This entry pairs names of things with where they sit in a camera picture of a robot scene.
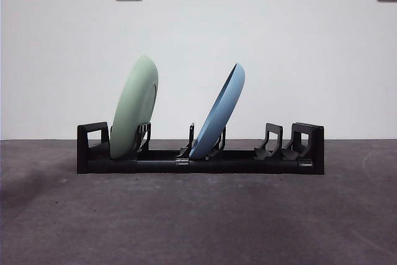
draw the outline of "dish rack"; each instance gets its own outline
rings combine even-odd
[[[88,133],[101,131],[100,144],[89,146]],[[270,133],[277,135],[275,147],[268,147]],[[190,159],[194,124],[189,141],[180,150],[149,148],[151,123],[136,129],[137,148],[118,159],[110,158],[107,122],[78,125],[77,173],[267,173],[324,174],[324,127],[297,122],[292,124],[290,141],[283,146],[283,127],[266,124],[265,139],[251,150],[227,150],[226,127],[212,151],[204,159]]]

